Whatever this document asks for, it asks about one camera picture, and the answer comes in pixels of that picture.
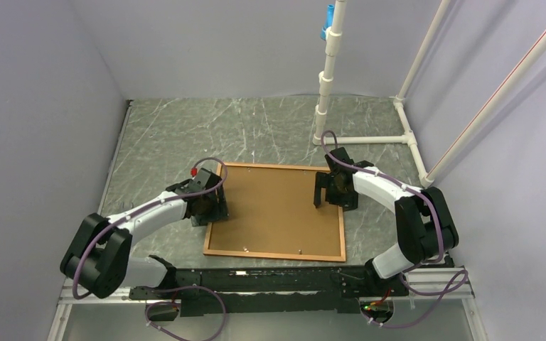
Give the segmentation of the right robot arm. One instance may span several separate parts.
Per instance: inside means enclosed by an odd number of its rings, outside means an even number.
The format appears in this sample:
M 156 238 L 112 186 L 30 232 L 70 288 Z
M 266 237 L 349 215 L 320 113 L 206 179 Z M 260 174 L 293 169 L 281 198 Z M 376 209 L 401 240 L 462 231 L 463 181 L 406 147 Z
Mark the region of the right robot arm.
M 380 295 L 391 278 L 427 261 L 442 261 L 459 244 L 459 234 L 442 191 L 418 188 L 380 171 L 372 163 L 356 163 L 344 147 L 327 151 L 328 172 L 315 179 L 314 205 L 322 202 L 344 211 L 355 210 L 366 196 L 395 215 L 397 242 L 367 262 L 363 276 L 367 292 Z

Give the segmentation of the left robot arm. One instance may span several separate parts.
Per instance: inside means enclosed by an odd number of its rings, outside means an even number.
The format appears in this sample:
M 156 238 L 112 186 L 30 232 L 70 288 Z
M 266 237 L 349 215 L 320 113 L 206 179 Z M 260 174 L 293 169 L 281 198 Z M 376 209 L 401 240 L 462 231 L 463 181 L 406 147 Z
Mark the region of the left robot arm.
M 171 223 L 190 220 L 202 227 L 228 218 L 225 176 L 193 168 L 191 177 L 168 186 L 154 199 L 134 209 L 104 217 L 98 213 L 81 222 L 60 263 L 60 272 L 73 281 L 73 297 L 107 298 L 121 287 L 148 288 L 167 298 L 178 285 L 176 267 L 151 255 L 136 258 L 134 246 Z

